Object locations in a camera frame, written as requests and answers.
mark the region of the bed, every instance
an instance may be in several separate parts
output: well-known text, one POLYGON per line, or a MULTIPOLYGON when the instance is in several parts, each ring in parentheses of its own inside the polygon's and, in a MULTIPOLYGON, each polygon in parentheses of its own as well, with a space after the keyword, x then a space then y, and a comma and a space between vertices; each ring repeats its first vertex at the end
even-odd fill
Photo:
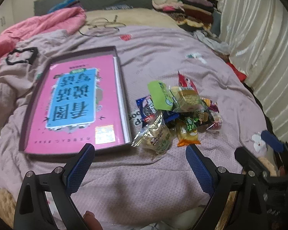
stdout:
MULTIPOLYGON (((38 34, 18 42, 17 48, 38 47, 40 54, 33 66, 6 67, 0 62, 0 89, 5 86, 15 93, 6 101, 11 107, 0 137, 0 188, 17 198, 22 178, 28 170, 46 173, 64 160, 32 158, 18 152, 23 116, 38 74, 48 58, 71 50, 115 45, 122 63, 122 75, 130 115, 137 112, 135 100, 148 94, 147 83, 162 80, 177 85, 177 70, 192 79, 201 96, 218 103, 223 117, 220 133, 200 134, 200 150, 230 172, 241 172, 234 150, 243 145, 256 156, 252 136, 266 129, 264 115, 252 94, 226 65, 204 44, 180 29, 170 17, 145 8, 119 11, 88 11, 86 20, 104 17, 126 24, 119 32, 104 37, 89 37, 65 30, 38 34), (130 35, 125 41, 120 36, 130 35), (200 59, 188 59, 197 53, 200 59)), ((88 26, 80 29, 86 32, 88 26)), ((130 121, 132 136, 139 130, 130 121)), ((164 155, 141 148, 129 152, 97 156, 79 191, 72 199, 79 212, 92 211, 104 229, 140 229, 164 221, 167 226, 189 229, 203 210, 209 196, 204 193, 185 158, 185 147, 177 147, 177 138, 164 155)), ((57 212, 53 212, 62 226, 57 212)))

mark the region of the pink blanket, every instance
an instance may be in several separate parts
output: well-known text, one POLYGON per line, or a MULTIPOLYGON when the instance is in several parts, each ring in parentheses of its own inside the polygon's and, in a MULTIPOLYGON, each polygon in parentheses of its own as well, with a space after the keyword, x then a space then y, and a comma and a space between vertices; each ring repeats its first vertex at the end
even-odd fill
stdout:
POLYGON ((40 33, 66 29, 67 33, 72 35, 84 25, 85 18, 85 11, 81 7, 72 7, 19 22, 0 34, 0 58, 12 51, 19 41, 40 33))

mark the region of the beige pillow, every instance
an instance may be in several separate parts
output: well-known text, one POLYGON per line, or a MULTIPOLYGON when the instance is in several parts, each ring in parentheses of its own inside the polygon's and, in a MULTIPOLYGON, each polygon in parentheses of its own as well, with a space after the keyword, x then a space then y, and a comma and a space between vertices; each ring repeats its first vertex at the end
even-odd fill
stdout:
MULTIPOLYGON (((94 10, 87 11, 87 22, 90 23, 96 18, 106 18, 108 21, 113 21, 115 16, 117 22, 124 23, 126 26, 151 26, 151 27, 166 27, 179 28, 176 22, 166 14, 150 10, 147 8, 133 8, 123 10, 94 10)), ((81 28, 81 32, 85 32, 89 28, 85 25, 81 28)))

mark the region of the white curtain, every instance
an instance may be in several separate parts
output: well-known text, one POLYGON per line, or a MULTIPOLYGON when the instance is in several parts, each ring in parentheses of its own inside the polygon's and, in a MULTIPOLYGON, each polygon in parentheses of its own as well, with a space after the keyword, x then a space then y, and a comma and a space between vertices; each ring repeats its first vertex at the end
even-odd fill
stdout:
POLYGON ((221 0, 220 9, 230 61, 247 75, 275 135, 288 141, 287 10, 280 0, 221 0))

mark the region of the metal bolt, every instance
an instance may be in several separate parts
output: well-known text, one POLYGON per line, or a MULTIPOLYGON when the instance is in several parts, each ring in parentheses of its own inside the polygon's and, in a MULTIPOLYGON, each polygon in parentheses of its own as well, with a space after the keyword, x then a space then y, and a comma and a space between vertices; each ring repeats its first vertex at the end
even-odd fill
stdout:
POLYGON ((253 176, 255 176, 255 172, 252 171, 252 170, 250 170, 250 171, 248 172, 248 175, 253 177, 253 176))
POLYGON ((56 167, 56 168, 54 169, 54 172, 56 172, 57 174, 59 174, 59 173, 62 172, 62 170, 63 170, 62 167, 56 167))
POLYGON ((267 195, 267 193, 264 193, 264 194, 263 194, 263 199, 264 199, 264 201, 267 201, 267 200, 268 200, 268 195, 267 195))
POLYGON ((225 169, 224 167, 220 166, 220 167, 218 167, 218 171, 219 171, 220 173, 225 173, 225 172, 226 172, 226 169, 225 169))
POLYGON ((31 177, 31 176, 33 176, 33 172, 32 172, 32 171, 28 171, 28 172, 26 173, 26 177, 31 177))
POLYGON ((264 171, 262 172, 262 176, 263 176, 263 178, 266 178, 266 177, 268 176, 268 173, 264 170, 264 171))

